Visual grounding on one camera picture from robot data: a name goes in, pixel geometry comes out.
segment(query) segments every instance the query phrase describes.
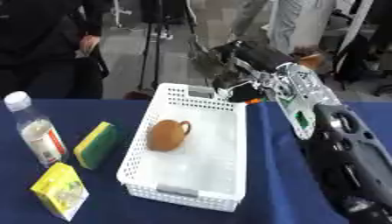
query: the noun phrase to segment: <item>white shoe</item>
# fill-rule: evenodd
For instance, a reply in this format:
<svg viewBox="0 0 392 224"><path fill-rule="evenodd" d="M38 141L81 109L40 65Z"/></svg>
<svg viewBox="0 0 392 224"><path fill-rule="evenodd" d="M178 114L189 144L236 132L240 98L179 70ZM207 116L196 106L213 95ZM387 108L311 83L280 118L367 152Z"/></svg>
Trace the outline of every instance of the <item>white shoe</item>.
<svg viewBox="0 0 392 224"><path fill-rule="evenodd" d="M151 36L156 39L157 36L158 36L158 32L154 31L151 34ZM161 37L160 38L161 39L165 39L165 40L172 40L174 38L174 36L168 30L163 29L162 32L161 32Z"/></svg>
<svg viewBox="0 0 392 224"><path fill-rule="evenodd" d="M237 39L238 39L237 35L230 33L230 35L228 35L228 39L227 39L226 43L231 43Z"/></svg>

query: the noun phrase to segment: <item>black jacket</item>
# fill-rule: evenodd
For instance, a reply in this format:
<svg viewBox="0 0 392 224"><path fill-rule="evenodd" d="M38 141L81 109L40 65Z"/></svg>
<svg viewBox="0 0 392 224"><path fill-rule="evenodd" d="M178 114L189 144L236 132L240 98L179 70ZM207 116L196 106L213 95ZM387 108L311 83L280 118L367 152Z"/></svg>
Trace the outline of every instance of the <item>black jacket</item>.
<svg viewBox="0 0 392 224"><path fill-rule="evenodd" d="M51 54L65 31L64 19L80 6L86 12L85 34L100 36L103 0L3 0L0 6L0 67Z"/></svg>

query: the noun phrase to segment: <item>yellow juice carton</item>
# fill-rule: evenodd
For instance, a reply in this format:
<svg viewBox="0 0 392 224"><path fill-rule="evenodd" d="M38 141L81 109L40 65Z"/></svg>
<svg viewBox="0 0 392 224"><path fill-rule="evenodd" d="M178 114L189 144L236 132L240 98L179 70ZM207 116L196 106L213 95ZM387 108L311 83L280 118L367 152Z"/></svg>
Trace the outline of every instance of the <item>yellow juice carton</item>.
<svg viewBox="0 0 392 224"><path fill-rule="evenodd" d="M88 197L74 168L62 163L52 165L31 190L52 214L66 221L71 221Z"/></svg>

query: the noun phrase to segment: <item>blue tablecloth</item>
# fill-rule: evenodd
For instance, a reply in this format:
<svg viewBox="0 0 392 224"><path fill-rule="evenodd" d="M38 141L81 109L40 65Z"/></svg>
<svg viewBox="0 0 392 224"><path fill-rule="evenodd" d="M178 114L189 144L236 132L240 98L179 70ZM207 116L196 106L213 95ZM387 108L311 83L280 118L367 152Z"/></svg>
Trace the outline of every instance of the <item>blue tablecloth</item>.
<svg viewBox="0 0 392 224"><path fill-rule="evenodd" d="M330 224L347 223L327 205L312 180L275 103L248 107L247 195L234 213L223 213L139 199L116 181L116 171L136 132L145 101L35 101L52 118L68 149L72 149L100 121L115 124L129 141L119 147L98 171L75 167L90 197L73 223L181 224ZM392 104L355 103L378 137L392 149L389 119ZM11 113L0 105L0 223L64 223L53 217L28 189L43 173L15 129Z"/></svg>

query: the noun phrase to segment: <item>white plastic basket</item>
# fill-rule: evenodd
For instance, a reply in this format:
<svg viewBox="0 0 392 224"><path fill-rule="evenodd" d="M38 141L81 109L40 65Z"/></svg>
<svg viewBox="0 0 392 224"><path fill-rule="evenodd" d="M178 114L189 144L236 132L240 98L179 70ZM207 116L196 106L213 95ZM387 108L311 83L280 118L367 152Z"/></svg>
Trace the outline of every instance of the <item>white plastic basket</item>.
<svg viewBox="0 0 392 224"><path fill-rule="evenodd" d="M170 152L147 149L159 121L189 121L192 131ZM233 212L246 188L245 104L209 87L161 84L117 172L129 194L190 207Z"/></svg>

